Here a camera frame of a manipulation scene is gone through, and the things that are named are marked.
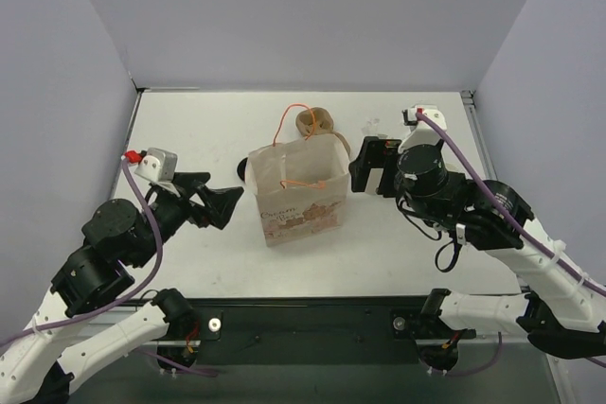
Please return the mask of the beige paper takeout bag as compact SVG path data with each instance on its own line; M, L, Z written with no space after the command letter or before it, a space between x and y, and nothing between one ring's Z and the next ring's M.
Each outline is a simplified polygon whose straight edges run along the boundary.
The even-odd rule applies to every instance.
M294 103L288 108L302 112L312 107ZM247 156L250 174L246 185L255 196L268 247L340 227L350 182L350 161L331 159L301 167L292 156L305 145L305 139L300 135L294 141L280 142L279 135L276 132L269 145Z

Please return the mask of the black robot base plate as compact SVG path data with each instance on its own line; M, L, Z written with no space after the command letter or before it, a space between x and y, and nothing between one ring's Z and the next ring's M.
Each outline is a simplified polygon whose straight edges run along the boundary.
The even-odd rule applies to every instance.
M404 365L418 344L454 331L421 310L423 296L193 299L192 341L165 336L157 353L221 371L241 365Z

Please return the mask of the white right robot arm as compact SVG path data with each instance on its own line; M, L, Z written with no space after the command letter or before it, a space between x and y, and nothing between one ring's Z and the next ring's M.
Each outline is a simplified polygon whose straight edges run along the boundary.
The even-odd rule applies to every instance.
M453 337L421 358L450 370L463 334L473 330L524 336L540 351L566 360L596 359L605 353L605 298L575 266L562 243L543 229L530 205L507 184L469 179L450 171L441 141L400 148L400 141L364 138L350 163L351 189L364 192L371 171L382 176L378 195L393 199L404 218L433 240L450 239L451 272L466 245L497 259L522 278L527 291L514 295L469 295L434 289L418 324L433 336Z

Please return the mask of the brown pulp cup carrier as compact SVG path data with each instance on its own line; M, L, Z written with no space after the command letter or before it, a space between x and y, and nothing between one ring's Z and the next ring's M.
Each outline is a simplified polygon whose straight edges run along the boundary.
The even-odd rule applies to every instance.
M351 147L340 132L329 111L321 107L300 112L295 126L305 139L292 158L301 167L328 163L331 159L350 161Z

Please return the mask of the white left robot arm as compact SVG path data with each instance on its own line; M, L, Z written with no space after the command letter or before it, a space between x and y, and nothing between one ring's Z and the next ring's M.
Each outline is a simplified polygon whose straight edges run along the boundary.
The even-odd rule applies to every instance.
M125 199L102 204L82 228L84 242L51 280L25 337L1 357L4 403L64 403L94 374L140 345L165 336L185 340L199 318L179 290L161 290L135 314L79 342L89 317L117 301L139 268L186 222L223 229L243 194L210 189L207 172L178 172L151 184L148 213Z

